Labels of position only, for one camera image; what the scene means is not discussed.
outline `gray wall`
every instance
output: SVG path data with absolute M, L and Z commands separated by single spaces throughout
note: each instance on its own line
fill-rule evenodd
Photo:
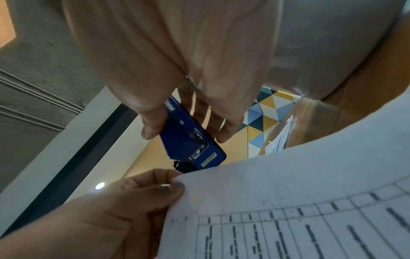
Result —
M 0 192 L 100 92 L 59 0 L 8 0 L 16 39 L 0 49 Z

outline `geometric tiled floor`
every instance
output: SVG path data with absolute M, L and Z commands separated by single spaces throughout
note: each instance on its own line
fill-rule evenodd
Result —
M 286 117 L 299 98 L 262 87 L 253 106 L 245 114 L 241 127 L 248 130 L 248 158 L 259 153 L 269 133 Z

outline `blue stapler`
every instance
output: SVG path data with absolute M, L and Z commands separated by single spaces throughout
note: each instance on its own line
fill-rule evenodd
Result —
M 160 136 L 170 159 L 191 162 L 198 170 L 217 166 L 226 159 L 225 152 L 177 100 L 171 97 L 165 105 L 168 120 Z

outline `paper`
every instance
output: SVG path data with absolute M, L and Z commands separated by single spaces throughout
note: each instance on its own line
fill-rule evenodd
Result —
M 279 135 L 273 140 L 269 141 L 269 144 L 265 147 L 265 154 L 281 151 L 284 149 L 287 137 L 289 136 L 290 125 L 292 124 L 293 115 L 286 121 L 285 127 L 279 133 Z
M 410 91 L 339 133 L 178 177 L 159 259 L 410 258 Z

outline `hand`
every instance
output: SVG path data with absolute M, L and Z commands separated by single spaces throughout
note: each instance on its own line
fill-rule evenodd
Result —
M 227 141 L 242 125 L 269 69 L 281 0 L 64 0 L 68 24 L 111 92 L 158 135 L 164 102 L 182 105 Z
M 5 259 L 156 257 L 168 206 L 184 192 L 180 175 L 154 169 L 119 180 L 51 212 L 0 241 Z

